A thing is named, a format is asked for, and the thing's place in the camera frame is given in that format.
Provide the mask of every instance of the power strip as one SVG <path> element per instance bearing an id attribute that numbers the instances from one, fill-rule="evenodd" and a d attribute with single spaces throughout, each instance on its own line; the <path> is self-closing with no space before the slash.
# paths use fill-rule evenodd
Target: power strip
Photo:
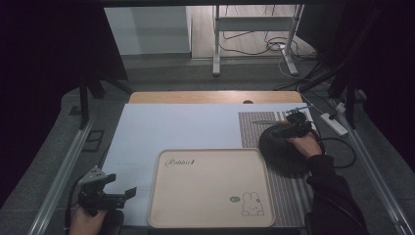
<path id="1" fill-rule="evenodd" d="M 332 129 L 336 131 L 338 135 L 344 136 L 348 134 L 347 130 L 340 123 L 338 123 L 335 119 L 329 119 L 329 116 L 329 114 L 324 114 L 320 117 L 324 120 L 324 122 L 326 122 L 330 127 L 332 127 Z"/>

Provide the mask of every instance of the beige tray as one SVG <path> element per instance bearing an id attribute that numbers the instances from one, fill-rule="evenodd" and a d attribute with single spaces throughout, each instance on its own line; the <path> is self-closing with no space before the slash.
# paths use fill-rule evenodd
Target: beige tray
<path id="1" fill-rule="evenodd" d="M 157 228 L 271 226 L 275 213 L 259 150 L 161 152 L 148 219 Z"/>

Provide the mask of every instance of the black round object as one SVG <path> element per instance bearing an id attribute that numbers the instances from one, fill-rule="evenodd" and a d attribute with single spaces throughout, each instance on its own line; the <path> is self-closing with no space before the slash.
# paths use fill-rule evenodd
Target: black round object
<path id="1" fill-rule="evenodd" d="M 281 125 L 270 126 L 259 137 L 258 148 L 266 164 L 284 175 L 307 172 L 305 156 L 287 140 L 273 136 L 273 133 L 282 128 Z"/>

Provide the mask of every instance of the person's arm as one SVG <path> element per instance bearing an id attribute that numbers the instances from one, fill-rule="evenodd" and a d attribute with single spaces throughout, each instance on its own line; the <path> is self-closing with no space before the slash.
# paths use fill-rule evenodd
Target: person's arm
<path id="1" fill-rule="evenodd" d="M 334 171 L 334 159 L 321 152 L 310 133 L 288 141 L 307 158 L 306 163 L 312 175 L 307 178 L 307 183 L 314 190 L 311 219 L 313 235 L 368 234 L 363 214 L 352 198 L 346 180 Z"/>
<path id="2" fill-rule="evenodd" d="M 97 235 L 102 227 L 107 211 L 98 211 L 95 216 L 81 206 L 77 206 L 73 215 L 69 235 Z"/>

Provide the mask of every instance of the bunny drawing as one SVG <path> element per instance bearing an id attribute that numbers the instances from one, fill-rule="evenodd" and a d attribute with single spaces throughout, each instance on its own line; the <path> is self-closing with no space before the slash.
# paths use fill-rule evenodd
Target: bunny drawing
<path id="1" fill-rule="evenodd" d="M 262 203 L 256 192 L 244 194 L 242 215 L 263 215 Z"/>

